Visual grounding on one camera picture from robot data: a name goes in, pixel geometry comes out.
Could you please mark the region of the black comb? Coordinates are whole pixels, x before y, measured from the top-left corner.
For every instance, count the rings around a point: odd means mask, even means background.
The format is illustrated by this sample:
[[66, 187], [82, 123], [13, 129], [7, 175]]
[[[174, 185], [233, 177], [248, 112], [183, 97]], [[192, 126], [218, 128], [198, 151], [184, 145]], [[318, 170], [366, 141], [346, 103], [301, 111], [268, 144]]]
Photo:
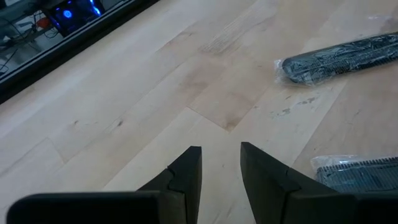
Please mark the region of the black comb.
[[398, 60], [398, 31], [276, 60], [275, 81], [315, 86], [337, 76]]

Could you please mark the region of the small orange object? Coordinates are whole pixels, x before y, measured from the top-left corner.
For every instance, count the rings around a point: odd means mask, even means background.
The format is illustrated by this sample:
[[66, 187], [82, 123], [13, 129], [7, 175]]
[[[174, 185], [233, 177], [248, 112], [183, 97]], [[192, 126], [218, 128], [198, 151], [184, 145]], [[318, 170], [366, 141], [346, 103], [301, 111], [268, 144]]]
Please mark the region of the small orange object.
[[47, 28], [50, 28], [50, 27], [52, 26], [52, 23], [51, 23], [51, 21], [50, 21], [49, 18], [43, 17], [43, 18], [39, 19], [39, 20], [36, 22], [36, 25], [37, 25], [39, 28], [47, 29]]

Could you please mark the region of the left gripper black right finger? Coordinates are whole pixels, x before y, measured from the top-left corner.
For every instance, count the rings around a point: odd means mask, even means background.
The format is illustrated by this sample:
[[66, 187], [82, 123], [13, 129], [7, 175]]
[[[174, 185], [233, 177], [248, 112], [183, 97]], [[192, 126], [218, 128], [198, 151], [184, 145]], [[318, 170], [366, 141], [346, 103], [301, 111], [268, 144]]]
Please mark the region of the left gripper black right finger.
[[257, 224], [354, 224], [355, 198], [241, 143], [241, 173]]

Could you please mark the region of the blue pouch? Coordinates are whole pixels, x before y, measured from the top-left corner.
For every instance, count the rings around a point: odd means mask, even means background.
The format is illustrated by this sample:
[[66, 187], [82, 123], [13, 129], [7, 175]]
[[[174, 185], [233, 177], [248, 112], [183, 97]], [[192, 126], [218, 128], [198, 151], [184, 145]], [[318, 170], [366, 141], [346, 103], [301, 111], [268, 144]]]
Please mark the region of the blue pouch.
[[310, 162], [316, 181], [338, 192], [398, 195], [398, 157], [335, 155], [314, 157]]

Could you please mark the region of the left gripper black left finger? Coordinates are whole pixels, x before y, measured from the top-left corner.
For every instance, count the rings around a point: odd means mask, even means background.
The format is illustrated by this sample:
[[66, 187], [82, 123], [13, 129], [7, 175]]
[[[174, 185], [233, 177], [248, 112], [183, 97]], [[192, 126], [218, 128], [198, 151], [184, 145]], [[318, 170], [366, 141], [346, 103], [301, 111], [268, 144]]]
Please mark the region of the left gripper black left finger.
[[161, 190], [184, 196], [187, 224], [197, 224], [202, 183], [202, 150], [190, 146], [138, 190]]

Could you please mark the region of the computer case with blue lights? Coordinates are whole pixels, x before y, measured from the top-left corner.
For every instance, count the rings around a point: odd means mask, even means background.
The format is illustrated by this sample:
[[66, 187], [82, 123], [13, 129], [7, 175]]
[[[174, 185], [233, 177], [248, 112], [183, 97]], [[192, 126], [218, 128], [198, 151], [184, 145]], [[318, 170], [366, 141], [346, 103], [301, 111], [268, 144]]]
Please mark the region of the computer case with blue lights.
[[106, 12], [101, 0], [61, 0], [44, 14], [57, 31], [66, 37]]

